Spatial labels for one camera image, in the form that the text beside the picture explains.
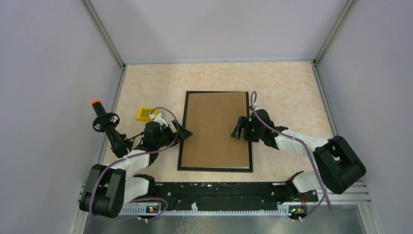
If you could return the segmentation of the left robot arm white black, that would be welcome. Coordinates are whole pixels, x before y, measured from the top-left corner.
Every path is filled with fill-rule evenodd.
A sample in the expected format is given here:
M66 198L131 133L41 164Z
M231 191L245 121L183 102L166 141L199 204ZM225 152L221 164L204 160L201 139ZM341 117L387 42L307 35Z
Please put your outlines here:
M96 164L89 172L84 190L79 201L81 211L92 215L109 218L117 217L124 204L135 198L151 201L156 196L154 179L146 175L137 175L140 170L149 167L159 153L191 137L193 133L179 122L172 121L176 131L168 124L148 122L139 134L141 140L133 147L133 138L119 135L121 157L108 165Z

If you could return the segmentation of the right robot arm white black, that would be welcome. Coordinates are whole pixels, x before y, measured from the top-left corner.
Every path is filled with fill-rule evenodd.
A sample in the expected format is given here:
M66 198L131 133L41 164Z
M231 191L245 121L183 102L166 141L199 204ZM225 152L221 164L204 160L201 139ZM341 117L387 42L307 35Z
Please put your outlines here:
M248 142L262 141L276 150L291 151L309 158L312 171L300 171L285 182L286 196L300 200L306 192L328 189L344 193L366 174L366 167L342 136L316 138L297 133L284 126L275 126L264 109L249 117L239 117L231 137Z

